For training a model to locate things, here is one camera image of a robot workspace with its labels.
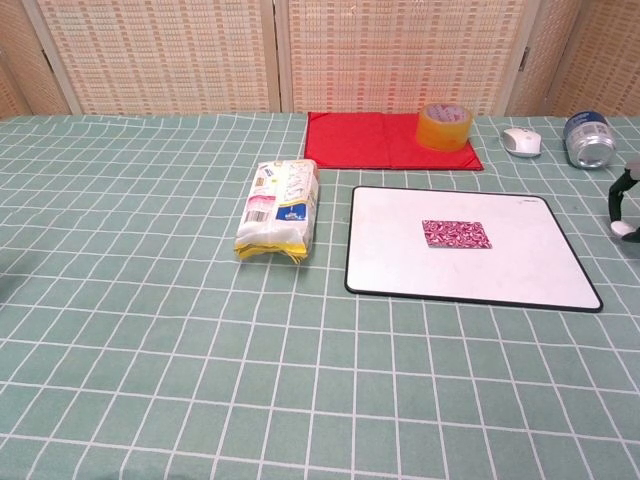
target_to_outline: pink pattern block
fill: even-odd
[[[480,222],[423,220],[422,229],[430,247],[491,248]]]

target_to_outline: whiteboard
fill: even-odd
[[[491,248],[434,248],[423,220],[480,222]],[[353,293],[598,312],[602,301],[540,197],[353,189]]]

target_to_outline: computer mouse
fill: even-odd
[[[535,157],[540,155],[542,137],[526,128],[507,128],[502,132],[502,144],[507,152],[516,157]]]

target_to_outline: packing tape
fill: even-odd
[[[418,116],[416,141],[423,147],[455,152],[465,146],[473,114],[452,103],[430,103]]]

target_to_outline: red mat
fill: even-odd
[[[469,142],[439,152],[415,140],[418,114],[309,113],[305,158],[319,168],[482,170]]]

